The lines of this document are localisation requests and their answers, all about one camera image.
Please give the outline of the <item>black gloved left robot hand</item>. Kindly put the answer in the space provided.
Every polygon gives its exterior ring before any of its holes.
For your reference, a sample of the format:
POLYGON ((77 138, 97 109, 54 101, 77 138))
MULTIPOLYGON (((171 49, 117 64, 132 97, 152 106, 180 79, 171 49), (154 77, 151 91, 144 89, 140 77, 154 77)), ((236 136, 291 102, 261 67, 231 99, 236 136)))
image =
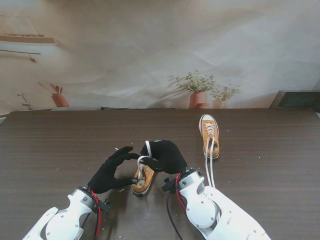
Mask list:
POLYGON ((114 152, 98 169, 91 180, 88 182, 88 188, 95 194, 103 194, 109 190, 115 190, 135 184, 135 177, 126 177, 118 179, 115 177, 117 167, 127 160, 137 160, 140 156, 131 152, 132 146, 125 146, 114 152))

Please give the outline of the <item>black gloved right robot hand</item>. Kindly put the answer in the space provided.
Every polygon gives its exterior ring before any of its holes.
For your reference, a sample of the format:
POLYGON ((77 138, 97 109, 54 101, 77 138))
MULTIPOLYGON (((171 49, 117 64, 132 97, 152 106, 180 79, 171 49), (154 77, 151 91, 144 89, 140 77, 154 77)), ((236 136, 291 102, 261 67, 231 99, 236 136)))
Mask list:
POLYGON ((188 165, 179 148, 170 140, 147 141, 140 155, 142 162, 155 172, 165 172, 173 175, 183 173, 188 165))

